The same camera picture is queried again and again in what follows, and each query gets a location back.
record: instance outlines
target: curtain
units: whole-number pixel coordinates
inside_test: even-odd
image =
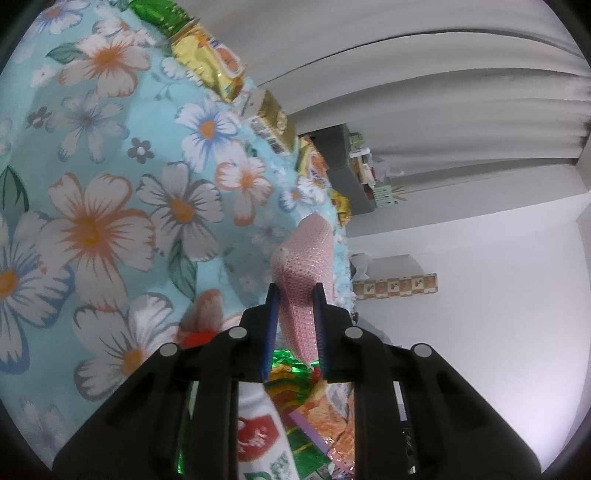
[[[591,69],[543,0],[184,6],[299,133],[347,123],[405,174],[578,158],[589,135]]]

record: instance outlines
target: white bottle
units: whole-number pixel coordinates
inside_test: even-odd
[[[239,480],[298,480],[281,417],[262,384],[240,382]]]

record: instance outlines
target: floral tablecloth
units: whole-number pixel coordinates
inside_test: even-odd
[[[241,124],[246,96],[223,103],[100,0],[44,11],[2,72],[0,398],[47,465],[189,308],[227,326],[262,303],[272,251],[312,211],[352,307],[326,179]]]

